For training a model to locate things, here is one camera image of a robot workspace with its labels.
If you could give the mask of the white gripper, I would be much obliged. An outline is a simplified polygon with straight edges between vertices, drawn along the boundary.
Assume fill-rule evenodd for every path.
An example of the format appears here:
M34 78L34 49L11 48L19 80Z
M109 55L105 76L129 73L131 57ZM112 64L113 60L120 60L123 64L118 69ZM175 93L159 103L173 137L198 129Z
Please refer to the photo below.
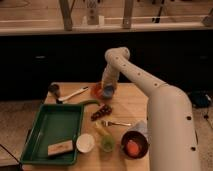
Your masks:
M108 64L105 67L104 72L102 74L102 80L101 80L102 87L111 85L114 88L116 88L118 80L119 80L119 75L120 75L120 72L115 67Z

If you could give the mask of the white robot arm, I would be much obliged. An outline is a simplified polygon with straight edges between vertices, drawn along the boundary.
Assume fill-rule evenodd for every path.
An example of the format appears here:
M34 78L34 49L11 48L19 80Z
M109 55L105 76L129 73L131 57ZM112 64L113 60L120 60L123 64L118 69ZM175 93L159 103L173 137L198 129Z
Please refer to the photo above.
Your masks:
M187 94L132 64L129 58L127 47L105 52L107 66L101 95L113 97L122 73L148 97L150 171L201 171L192 104Z

